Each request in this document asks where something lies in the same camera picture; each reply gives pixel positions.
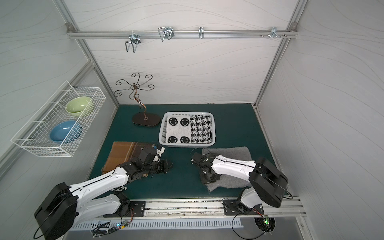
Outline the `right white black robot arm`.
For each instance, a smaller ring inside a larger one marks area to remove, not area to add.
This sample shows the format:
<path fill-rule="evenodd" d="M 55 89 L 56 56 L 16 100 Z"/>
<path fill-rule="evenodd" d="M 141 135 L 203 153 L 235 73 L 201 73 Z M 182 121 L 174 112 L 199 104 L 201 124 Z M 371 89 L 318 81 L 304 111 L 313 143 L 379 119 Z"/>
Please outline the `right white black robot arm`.
<path fill-rule="evenodd" d="M 191 161 L 199 168 L 204 185 L 218 181 L 223 175 L 251 184 L 236 200 L 222 200 L 226 216 L 263 216 L 264 206 L 279 208 L 283 199 L 293 199 L 293 195 L 287 190 L 288 178 L 265 158 L 242 161 L 219 154 L 195 153 Z"/>

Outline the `white perforated plastic basket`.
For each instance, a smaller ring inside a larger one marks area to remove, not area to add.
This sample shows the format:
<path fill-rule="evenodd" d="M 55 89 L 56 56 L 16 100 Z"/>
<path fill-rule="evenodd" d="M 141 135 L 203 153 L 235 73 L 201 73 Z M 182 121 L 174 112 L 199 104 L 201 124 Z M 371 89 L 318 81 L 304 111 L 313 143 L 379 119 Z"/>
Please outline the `white perforated plastic basket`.
<path fill-rule="evenodd" d="M 166 138 L 166 120 L 167 117 L 170 116 L 192 116 L 192 115 L 208 115 L 211 117 L 212 121 L 212 137 L 213 140 L 210 144 L 169 144 L 165 142 Z M 214 145 L 216 142 L 216 126 L 215 126 L 215 119 L 213 114 L 211 113 L 204 113 L 204 112 L 167 112 L 164 114 L 164 117 L 162 119 L 161 128 L 159 132 L 159 143 L 171 148 L 206 148 Z"/>

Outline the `grey fuzzy scarf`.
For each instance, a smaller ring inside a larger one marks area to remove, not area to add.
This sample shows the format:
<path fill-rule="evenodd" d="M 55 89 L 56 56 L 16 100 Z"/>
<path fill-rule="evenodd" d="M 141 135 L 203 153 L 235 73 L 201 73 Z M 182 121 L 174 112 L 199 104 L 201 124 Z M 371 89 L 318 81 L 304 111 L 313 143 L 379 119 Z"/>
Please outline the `grey fuzzy scarf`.
<path fill-rule="evenodd" d="M 247 147 L 237 147 L 237 148 L 221 148 L 221 149 L 203 149 L 202 154 L 207 155 L 209 153 L 222 155 L 227 158 L 241 160 L 241 161 L 251 161 L 251 153 Z M 208 191 L 215 192 L 217 188 L 219 189 L 238 189 L 238 188 L 248 188 L 251 184 L 245 180 L 235 178 L 229 175 L 221 175 L 220 179 L 214 183 L 207 184 Z"/>

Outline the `white black smiley scarf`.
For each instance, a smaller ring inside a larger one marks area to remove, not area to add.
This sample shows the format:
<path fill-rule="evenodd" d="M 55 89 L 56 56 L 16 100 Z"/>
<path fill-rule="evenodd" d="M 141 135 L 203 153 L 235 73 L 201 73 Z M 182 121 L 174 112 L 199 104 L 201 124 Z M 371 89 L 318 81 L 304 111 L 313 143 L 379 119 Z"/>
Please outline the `white black smiley scarf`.
<path fill-rule="evenodd" d="M 165 142 L 169 144 L 210 144 L 212 121 L 208 115 L 170 116 L 166 120 Z"/>

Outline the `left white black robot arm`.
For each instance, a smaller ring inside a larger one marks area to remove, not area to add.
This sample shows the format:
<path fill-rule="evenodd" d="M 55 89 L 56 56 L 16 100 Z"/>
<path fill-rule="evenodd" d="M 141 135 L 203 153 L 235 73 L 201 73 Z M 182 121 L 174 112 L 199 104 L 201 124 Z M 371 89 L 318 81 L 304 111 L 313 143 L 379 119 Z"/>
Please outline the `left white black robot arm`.
<path fill-rule="evenodd" d="M 34 214 L 37 231 L 46 240 L 56 240 L 74 225 L 96 217 L 134 217 L 134 205 L 116 190 L 146 175 L 167 173 L 173 164 L 161 158 L 164 151 L 163 147 L 146 146 L 138 157 L 101 176 L 70 186 L 57 184 Z"/>

